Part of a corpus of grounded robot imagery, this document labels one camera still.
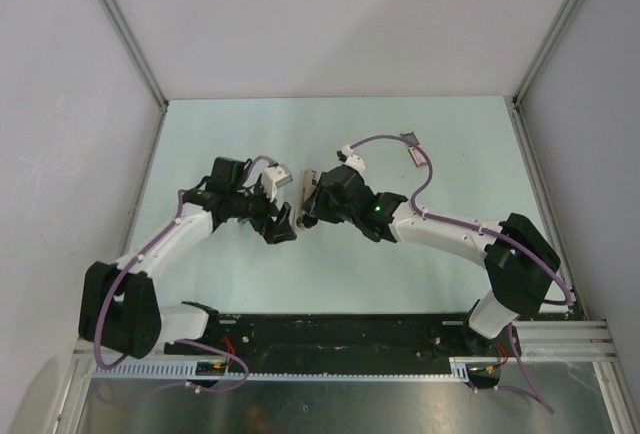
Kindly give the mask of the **beige black stapler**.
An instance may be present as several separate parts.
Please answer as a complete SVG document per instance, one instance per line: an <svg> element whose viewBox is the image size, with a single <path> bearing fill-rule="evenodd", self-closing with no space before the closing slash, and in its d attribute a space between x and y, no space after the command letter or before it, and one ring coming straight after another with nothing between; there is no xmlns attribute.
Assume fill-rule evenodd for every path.
<svg viewBox="0 0 640 434"><path fill-rule="evenodd" d="M299 176L296 204L293 213L293 225L297 232L306 230L303 225L304 203L312 196L316 189L318 174L313 169L304 169Z"/></svg>

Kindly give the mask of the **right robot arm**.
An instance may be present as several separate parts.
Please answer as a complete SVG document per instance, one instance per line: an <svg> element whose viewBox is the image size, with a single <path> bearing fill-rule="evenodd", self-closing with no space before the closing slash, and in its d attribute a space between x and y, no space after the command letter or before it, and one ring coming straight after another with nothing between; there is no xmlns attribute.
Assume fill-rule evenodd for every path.
<svg viewBox="0 0 640 434"><path fill-rule="evenodd" d="M302 173L296 223L349 223L373 242L423 245L483 268L490 290L477 300L460 328L463 347L473 355L493 348L507 325L533 316L547 302L560 259L525 216L512 213L498 223L478 224L438 213L415 211L410 200L375 193L355 169L340 165Z"/></svg>

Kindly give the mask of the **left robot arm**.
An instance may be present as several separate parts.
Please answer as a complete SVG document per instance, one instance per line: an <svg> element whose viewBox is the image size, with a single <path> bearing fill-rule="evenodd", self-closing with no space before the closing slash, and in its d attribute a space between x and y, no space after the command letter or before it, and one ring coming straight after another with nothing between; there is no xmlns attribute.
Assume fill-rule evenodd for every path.
<svg viewBox="0 0 640 434"><path fill-rule="evenodd" d="M179 190L175 213L141 247L87 269L78 332L92 343L100 367L117 365L104 360L103 349L141 359L158 344L186 340L202 354L219 346L221 330L211 323L214 309L194 301L161 306L157 287L178 261L230 220L249 224L269 245L296 239L291 206L276 199L293 179L290 170L270 159L249 185L256 164L216 158L208 175Z"/></svg>

